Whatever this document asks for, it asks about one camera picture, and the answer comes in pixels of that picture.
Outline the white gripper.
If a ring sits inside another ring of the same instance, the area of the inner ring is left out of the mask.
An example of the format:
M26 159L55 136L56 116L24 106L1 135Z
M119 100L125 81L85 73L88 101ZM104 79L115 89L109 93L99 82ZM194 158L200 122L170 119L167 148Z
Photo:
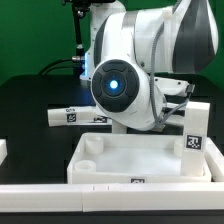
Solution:
M157 120L157 127L163 128L166 124L182 126L185 109L195 85L184 80L155 77L155 86L165 97L162 114Z

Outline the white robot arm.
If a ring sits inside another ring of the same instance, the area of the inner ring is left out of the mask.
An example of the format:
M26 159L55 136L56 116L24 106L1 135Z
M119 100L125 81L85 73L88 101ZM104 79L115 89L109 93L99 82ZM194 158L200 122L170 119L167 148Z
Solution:
M112 120L141 131L165 121L166 97L182 86L157 73L195 74L215 57L218 30L209 0L128 11L119 0L93 3L83 80L97 107Z

